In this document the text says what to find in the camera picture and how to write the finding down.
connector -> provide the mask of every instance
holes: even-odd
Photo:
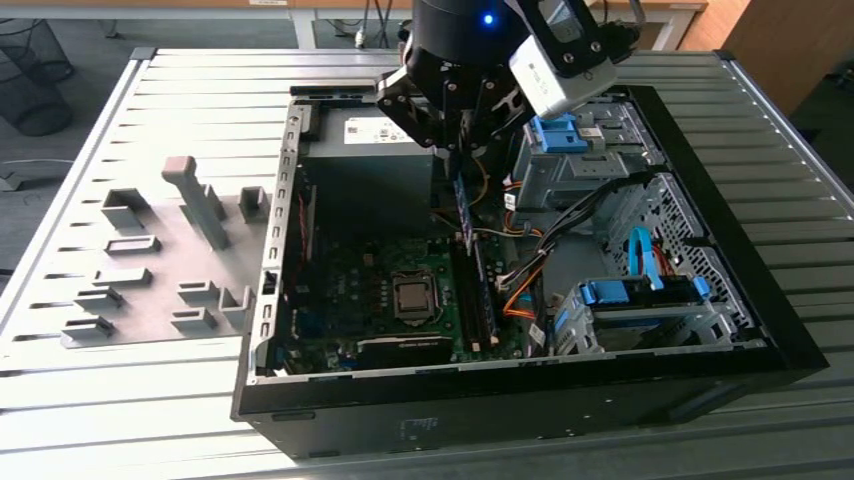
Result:
[[[357,48],[365,48],[365,27],[357,32]]]

side panel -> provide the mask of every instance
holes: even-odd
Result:
[[[756,380],[688,379],[245,418],[261,422],[255,429],[294,459],[398,453],[688,421],[741,396],[744,385]]]

white table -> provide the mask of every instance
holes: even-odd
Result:
[[[165,135],[177,132],[221,195],[273,185],[290,86],[365,82],[397,62],[349,50],[162,50],[131,61],[0,297],[3,478],[852,478],[854,201],[740,66],[713,54],[642,53],[620,76],[657,86],[828,354],[830,368],[792,387],[669,428],[295,465],[229,418],[239,337],[59,345],[62,318],[34,318],[28,306],[86,287],[46,273],[101,267],[99,251],[59,248],[105,239],[98,192],[158,178]],[[72,222],[95,222],[94,235],[68,235]]]

motherboard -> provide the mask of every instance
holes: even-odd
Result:
[[[501,238],[481,237],[491,282],[508,266]],[[294,372],[321,373],[501,360],[522,356],[522,326],[505,325],[495,345],[479,340],[479,315],[461,294],[454,238],[333,243],[298,285]]]

power supply label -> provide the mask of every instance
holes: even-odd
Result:
[[[345,144],[407,143],[413,139],[386,117],[353,117],[345,123]]]

